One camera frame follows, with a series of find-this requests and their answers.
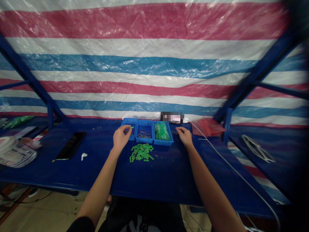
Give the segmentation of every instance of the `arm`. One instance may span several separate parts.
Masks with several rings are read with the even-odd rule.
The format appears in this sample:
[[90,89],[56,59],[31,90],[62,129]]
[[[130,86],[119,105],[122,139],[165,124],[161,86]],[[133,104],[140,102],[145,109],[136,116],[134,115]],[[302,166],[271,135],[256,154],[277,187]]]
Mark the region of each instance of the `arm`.
[[176,130],[188,151],[194,181],[214,230],[245,232],[231,203],[193,146],[190,131],[184,127],[177,127]]
[[124,129],[128,129],[129,127],[130,125],[123,125],[115,131],[114,146],[77,214],[76,218],[89,217],[94,224],[94,228],[97,227],[104,210],[118,157],[131,135],[132,129],[129,129],[126,135],[123,133]]

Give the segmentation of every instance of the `black pants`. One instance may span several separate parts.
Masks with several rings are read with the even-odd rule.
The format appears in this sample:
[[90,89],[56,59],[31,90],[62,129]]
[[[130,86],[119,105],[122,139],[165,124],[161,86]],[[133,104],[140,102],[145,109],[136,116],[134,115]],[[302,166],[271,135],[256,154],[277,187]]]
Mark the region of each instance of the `black pants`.
[[143,226],[140,228],[142,231],[147,231],[148,225],[155,225],[162,232],[186,232],[179,204],[117,196],[113,196],[106,220],[99,232],[120,231],[126,225],[127,231],[130,231],[128,224],[132,220],[136,228],[137,215],[143,217],[140,225]]

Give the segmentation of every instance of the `hand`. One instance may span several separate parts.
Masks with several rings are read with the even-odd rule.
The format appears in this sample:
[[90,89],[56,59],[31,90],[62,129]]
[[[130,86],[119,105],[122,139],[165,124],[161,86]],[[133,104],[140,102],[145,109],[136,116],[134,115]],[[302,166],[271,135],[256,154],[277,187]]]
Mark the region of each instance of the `hand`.
[[[120,152],[125,147],[127,142],[129,141],[129,137],[131,136],[132,129],[130,125],[123,125],[119,127],[114,133],[114,149],[119,150]],[[127,134],[124,134],[123,131],[125,129],[129,129]]]
[[176,127],[176,131],[185,147],[193,145],[191,132],[184,127]]

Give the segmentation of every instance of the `forearm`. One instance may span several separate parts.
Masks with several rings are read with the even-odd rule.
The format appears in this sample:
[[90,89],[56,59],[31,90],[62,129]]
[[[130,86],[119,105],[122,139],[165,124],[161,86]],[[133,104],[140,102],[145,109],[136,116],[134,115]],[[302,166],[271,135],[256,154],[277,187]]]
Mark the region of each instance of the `forearm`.
[[231,203],[194,146],[186,148],[198,192],[215,231],[245,231]]
[[77,218],[89,217],[95,228],[104,210],[120,153],[121,151],[115,148],[110,151],[103,168],[77,214]]

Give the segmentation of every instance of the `red plastic bag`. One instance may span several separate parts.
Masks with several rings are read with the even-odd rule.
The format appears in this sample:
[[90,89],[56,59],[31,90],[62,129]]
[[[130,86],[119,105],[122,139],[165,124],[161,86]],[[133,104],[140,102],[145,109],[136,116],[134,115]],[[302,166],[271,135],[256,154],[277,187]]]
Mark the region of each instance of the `red plastic bag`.
[[[201,130],[201,132],[204,133],[206,137],[220,136],[225,131],[225,129],[213,118],[200,119],[193,123]],[[194,125],[192,125],[192,133],[194,135],[203,136]]]

